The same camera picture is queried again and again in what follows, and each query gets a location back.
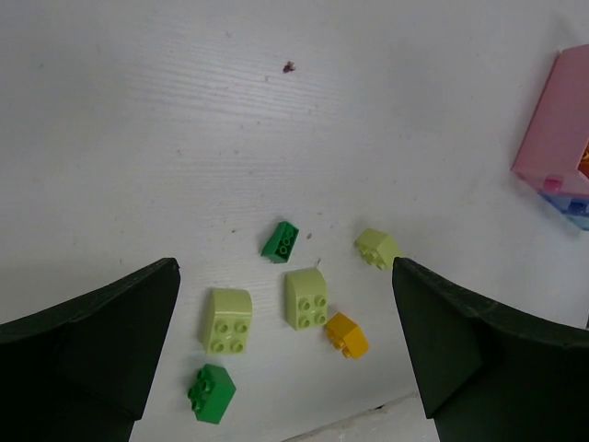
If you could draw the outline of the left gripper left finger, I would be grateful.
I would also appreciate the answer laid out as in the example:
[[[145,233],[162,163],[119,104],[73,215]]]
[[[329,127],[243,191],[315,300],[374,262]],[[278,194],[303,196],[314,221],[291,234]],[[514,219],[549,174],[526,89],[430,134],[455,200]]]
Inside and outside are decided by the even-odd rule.
[[[179,264],[1,327],[4,441],[127,441],[141,420],[178,298]]]

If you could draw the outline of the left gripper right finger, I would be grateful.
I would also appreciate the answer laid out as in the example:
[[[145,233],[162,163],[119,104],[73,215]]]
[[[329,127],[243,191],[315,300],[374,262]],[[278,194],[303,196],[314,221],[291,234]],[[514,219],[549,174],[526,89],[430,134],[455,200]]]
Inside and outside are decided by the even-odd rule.
[[[442,441],[585,441],[588,332],[396,258],[392,285],[427,418]]]

